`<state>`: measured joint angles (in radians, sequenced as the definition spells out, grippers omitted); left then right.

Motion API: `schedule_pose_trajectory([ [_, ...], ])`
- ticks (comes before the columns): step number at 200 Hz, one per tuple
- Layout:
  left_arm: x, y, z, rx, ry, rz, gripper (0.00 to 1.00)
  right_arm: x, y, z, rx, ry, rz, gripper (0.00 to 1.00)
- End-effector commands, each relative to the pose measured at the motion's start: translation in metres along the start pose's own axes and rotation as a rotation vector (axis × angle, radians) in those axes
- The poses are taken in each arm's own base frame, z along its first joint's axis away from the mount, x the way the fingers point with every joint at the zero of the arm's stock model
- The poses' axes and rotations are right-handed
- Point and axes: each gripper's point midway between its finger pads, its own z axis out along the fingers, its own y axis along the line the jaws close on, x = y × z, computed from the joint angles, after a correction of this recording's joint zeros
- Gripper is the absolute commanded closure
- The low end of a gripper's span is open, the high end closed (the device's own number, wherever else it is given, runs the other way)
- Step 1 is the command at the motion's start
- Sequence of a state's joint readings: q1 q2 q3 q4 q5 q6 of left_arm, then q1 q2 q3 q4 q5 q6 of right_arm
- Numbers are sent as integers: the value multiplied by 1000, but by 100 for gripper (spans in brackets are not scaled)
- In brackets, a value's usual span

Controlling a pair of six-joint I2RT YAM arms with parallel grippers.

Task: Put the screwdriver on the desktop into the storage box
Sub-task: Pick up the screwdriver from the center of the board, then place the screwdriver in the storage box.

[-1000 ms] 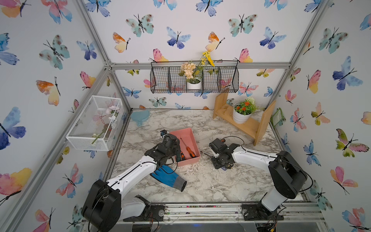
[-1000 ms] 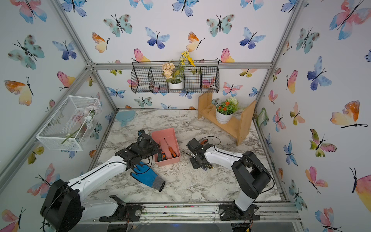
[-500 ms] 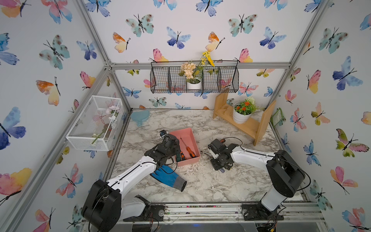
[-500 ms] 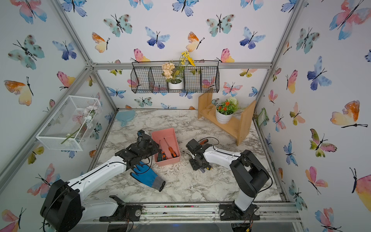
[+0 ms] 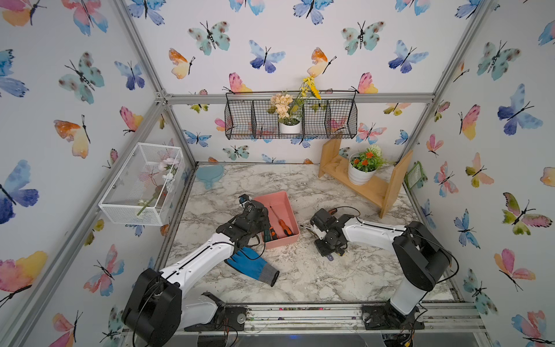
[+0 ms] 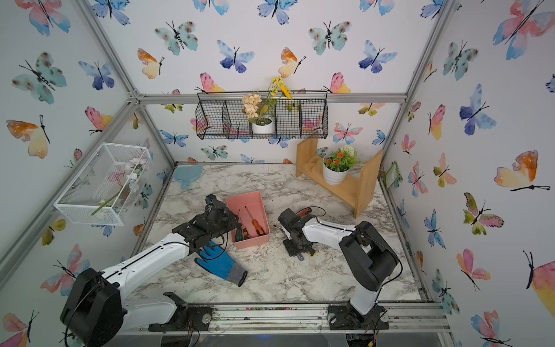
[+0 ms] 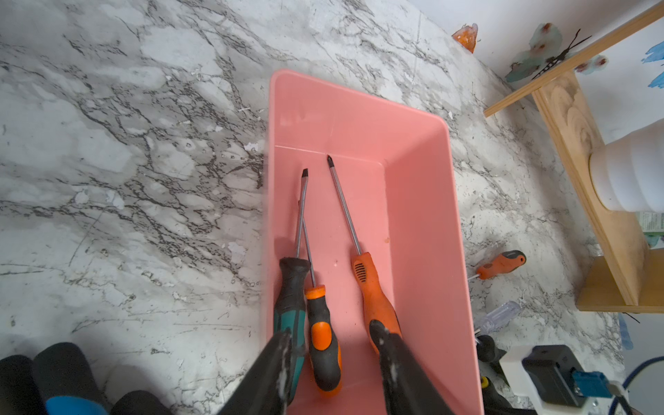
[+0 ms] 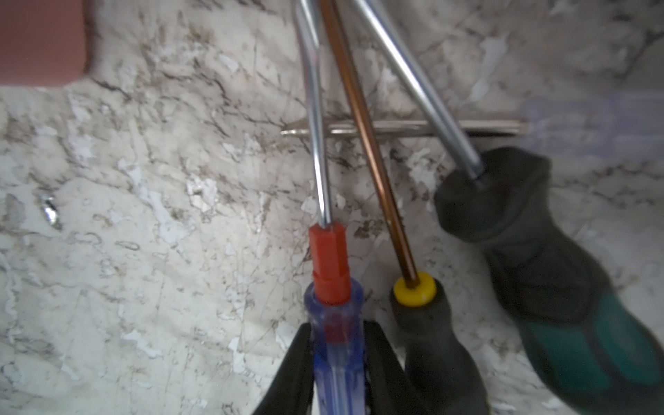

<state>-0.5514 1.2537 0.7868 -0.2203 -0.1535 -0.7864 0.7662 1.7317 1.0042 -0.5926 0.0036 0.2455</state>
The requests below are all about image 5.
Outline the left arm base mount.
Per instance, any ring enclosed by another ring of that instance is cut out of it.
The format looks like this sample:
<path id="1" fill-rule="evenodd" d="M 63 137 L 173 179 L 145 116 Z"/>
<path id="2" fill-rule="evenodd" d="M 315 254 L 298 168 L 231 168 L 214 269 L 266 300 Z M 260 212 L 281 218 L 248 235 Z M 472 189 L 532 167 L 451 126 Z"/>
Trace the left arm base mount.
<path id="1" fill-rule="evenodd" d="M 247 308 L 229 306 L 210 292 L 187 298 L 182 304 L 182 321 L 179 327 L 181 331 L 244 330 Z"/>

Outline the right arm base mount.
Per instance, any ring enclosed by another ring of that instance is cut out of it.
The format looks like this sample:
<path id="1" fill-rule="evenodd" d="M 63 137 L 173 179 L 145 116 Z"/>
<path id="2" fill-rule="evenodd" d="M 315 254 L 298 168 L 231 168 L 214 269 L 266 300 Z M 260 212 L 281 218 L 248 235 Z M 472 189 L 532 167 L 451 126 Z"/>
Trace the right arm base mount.
<path id="1" fill-rule="evenodd" d="M 418 331 L 423 330 L 423 322 L 417 321 L 419 308 L 414 307 L 409 314 L 404 315 L 390 303 L 380 305 L 365 305 L 361 307 L 361 319 L 367 331 Z"/>

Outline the black handled screwdriver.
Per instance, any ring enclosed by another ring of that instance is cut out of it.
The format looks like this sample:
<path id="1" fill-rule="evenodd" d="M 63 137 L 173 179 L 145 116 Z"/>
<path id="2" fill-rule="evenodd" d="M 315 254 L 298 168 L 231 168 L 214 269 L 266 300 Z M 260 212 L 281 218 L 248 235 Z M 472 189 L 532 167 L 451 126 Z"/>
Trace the black handled screwdriver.
<path id="1" fill-rule="evenodd" d="M 264 230 L 264 242 L 272 241 L 269 229 Z"/>

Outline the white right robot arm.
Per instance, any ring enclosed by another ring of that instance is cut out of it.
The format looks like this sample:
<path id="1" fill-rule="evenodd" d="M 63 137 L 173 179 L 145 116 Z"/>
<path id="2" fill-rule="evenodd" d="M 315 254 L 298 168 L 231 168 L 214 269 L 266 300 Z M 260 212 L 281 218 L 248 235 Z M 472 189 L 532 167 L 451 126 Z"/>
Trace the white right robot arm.
<path id="1" fill-rule="evenodd" d="M 393 312 L 410 315 L 418 303 L 441 282 L 453 260 L 452 254 L 418 221 L 406 226 L 393 226 L 363 221 L 354 215 L 335 217 L 321 209 L 310 220 L 317 235 L 315 245 L 326 257 L 342 255 L 350 243 L 367 244 L 389 251 L 397 257 L 404 279 L 389 305 Z"/>

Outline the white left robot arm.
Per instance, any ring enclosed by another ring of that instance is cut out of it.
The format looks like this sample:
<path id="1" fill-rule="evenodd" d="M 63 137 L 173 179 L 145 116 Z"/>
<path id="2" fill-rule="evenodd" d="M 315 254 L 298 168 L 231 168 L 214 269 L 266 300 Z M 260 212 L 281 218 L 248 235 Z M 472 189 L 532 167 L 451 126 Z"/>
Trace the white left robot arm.
<path id="1" fill-rule="evenodd" d="M 275 285 L 279 270 L 249 247 L 252 238 L 270 231 L 268 210 L 248 195 L 241 195 L 239 202 L 243 211 L 219 226 L 205 244 L 173 265 L 140 274 L 122 313 L 133 343 L 141 338 L 146 346 L 164 346 L 177 331 L 187 328 L 225 333 L 234 330 L 218 297 L 210 292 L 190 292 L 221 263 L 254 280 Z"/>

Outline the green black screwdriver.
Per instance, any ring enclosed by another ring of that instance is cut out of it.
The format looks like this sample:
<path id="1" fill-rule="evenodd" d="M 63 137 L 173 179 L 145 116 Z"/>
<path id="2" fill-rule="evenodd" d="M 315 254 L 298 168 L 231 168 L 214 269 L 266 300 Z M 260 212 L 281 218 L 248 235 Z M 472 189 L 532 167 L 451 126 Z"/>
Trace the green black screwdriver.
<path id="1" fill-rule="evenodd" d="M 275 230 L 274 230 L 273 227 L 270 227 L 270 228 L 268 229 L 268 231 L 269 231 L 269 233 L 270 233 L 270 238 L 271 238 L 271 240 L 277 240 L 277 239 L 278 239 L 278 236 L 277 236 L 277 234 L 276 234 L 276 232 L 275 232 Z"/>

